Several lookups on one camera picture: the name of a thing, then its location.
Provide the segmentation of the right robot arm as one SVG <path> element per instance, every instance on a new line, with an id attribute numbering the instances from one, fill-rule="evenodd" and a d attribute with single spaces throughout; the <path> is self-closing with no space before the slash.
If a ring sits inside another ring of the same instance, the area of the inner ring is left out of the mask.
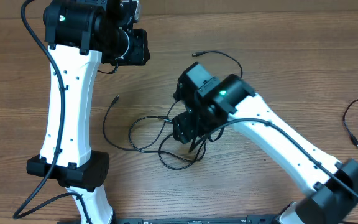
<path id="1" fill-rule="evenodd" d="M 232 128 L 258 145 L 292 178 L 305 198 L 267 223 L 341 223 L 358 204 L 358 162 L 325 153 L 277 116 L 237 75 L 213 77 L 195 62 L 178 78 L 174 99 L 186 111 L 174 117 L 173 136 L 193 147 Z"/>

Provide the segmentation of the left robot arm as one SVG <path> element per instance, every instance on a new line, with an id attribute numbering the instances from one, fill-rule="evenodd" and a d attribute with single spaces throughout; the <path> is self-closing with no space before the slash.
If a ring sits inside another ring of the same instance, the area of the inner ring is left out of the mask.
<path id="1" fill-rule="evenodd" d="M 74 198 L 82 223 L 113 223 L 104 189 L 109 154 L 90 146 L 90 112 L 99 66 L 142 66 L 150 53 L 147 33 L 134 28 L 139 1 L 52 1 L 44 10 L 50 61 L 50 102 L 40 153 L 27 172 L 55 179 Z"/>

